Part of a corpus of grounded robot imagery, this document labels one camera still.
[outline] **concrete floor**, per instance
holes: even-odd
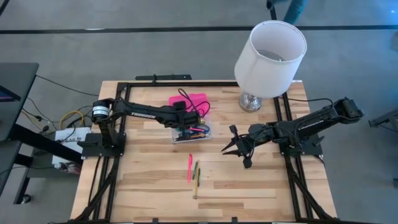
[[[277,6],[281,19],[287,3]],[[270,19],[265,1],[239,0],[11,0],[0,29],[255,25]],[[398,24],[394,0],[308,0],[297,25]],[[308,98],[347,96],[366,112],[349,126],[324,132],[326,171],[338,216],[344,220],[396,223],[398,177],[396,133],[371,129],[368,119],[397,108],[396,30],[304,31],[308,51],[295,76]],[[97,93],[103,80],[183,73],[194,79],[233,79],[233,67],[249,32],[146,34],[0,35],[0,62],[38,62],[39,75]],[[90,105],[95,98],[36,80],[29,95],[52,119]],[[324,105],[311,103],[312,110]],[[28,102],[25,108],[34,111]],[[21,118],[21,124],[34,129]],[[12,171],[0,197],[1,223],[62,222],[69,217],[78,182],[35,179],[26,205],[11,205],[23,170]]]

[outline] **desk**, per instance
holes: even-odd
[[[116,86],[117,82],[103,82],[99,98],[114,98]],[[162,106],[170,96],[178,95],[177,89],[133,87],[129,101]],[[240,222],[295,220],[285,162],[278,145],[270,142],[257,147],[253,166],[248,170],[243,168],[242,158],[223,156],[220,152],[232,137],[229,125],[236,124],[239,133],[244,134],[250,124],[276,121],[273,99],[264,100],[259,111],[246,113],[238,105],[239,87],[183,89],[187,93],[207,94],[213,139],[172,144],[170,130],[156,121],[128,117],[127,143],[120,160],[111,222],[151,222],[152,218],[159,218],[160,222],[230,222],[231,217]],[[307,99],[301,82],[293,83],[288,94],[291,98]],[[291,101],[290,107],[293,119],[310,112],[306,102]],[[200,160],[198,200],[192,199],[194,183],[187,183],[189,154],[194,161]],[[302,160],[309,191],[327,213],[336,216],[323,164],[313,156],[302,156]],[[71,218],[87,206],[96,161],[94,157],[83,163]],[[297,192],[305,217],[302,195],[298,189]],[[105,193],[99,218],[104,217],[107,198]]]
[[[34,161],[33,157],[19,154],[22,143],[45,150],[77,164],[83,163],[80,159],[80,153],[16,124],[27,95],[32,88],[38,67],[39,64],[37,63],[0,63],[0,85],[21,98],[19,101],[0,102],[0,195],[14,163],[26,167],[43,167],[35,166],[38,164],[38,160]],[[22,203],[29,179],[38,177],[37,174],[31,175],[30,173],[38,172],[30,172],[29,170],[25,172],[14,203]]]

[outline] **pink marker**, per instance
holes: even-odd
[[[204,129],[201,129],[201,128],[189,128],[189,130],[192,130],[192,131],[205,131]]]
[[[192,155],[189,154],[189,162],[188,162],[188,183],[191,182],[191,167],[192,167]]]

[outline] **table leg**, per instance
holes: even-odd
[[[33,157],[18,154],[14,160],[14,163],[22,165],[22,166],[30,167],[30,165],[32,164],[32,161],[33,161]]]
[[[19,124],[15,124],[12,127],[10,138],[13,140],[19,140],[22,143],[28,144],[37,149],[45,150],[55,156],[72,161],[76,164],[83,164],[83,160],[81,159],[81,154],[79,152],[63,146],[56,141],[50,140],[41,134],[37,134],[24,128]]]
[[[29,172],[29,168],[25,171],[24,180],[19,185],[17,195],[14,199],[14,204],[21,204],[24,200],[24,195],[26,193],[27,185],[29,184],[30,178],[27,177],[27,173]]]

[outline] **pencil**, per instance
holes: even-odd
[[[199,184],[199,175],[196,175],[196,180],[195,181],[195,194],[193,195],[193,199],[197,199],[198,198],[198,184]]]
[[[192,175],[192,180],[195,180],[195,175],[197,173],[197,167],[198,167],[199,160],[195,163],[195,168],[193,168],[193,175]]]
[[[200,168],[198,169],[198,187],[200,187]]]

